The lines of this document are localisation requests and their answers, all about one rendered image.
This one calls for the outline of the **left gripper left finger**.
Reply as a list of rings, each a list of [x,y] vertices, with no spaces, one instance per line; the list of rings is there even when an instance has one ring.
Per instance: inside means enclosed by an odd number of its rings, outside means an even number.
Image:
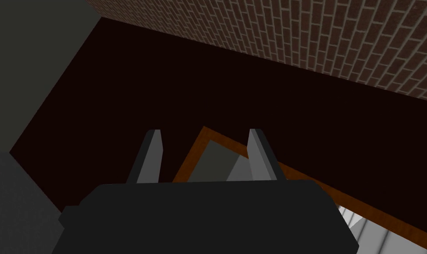
[[[126,183],[157,183],[159,181],[162,155],[161,131],[147,131]]]

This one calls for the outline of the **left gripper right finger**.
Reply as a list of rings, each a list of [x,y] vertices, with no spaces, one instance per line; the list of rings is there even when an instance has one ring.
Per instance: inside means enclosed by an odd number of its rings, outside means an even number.
[[[253,180],[286,180],[262,129],[250,129],[247,155]]]

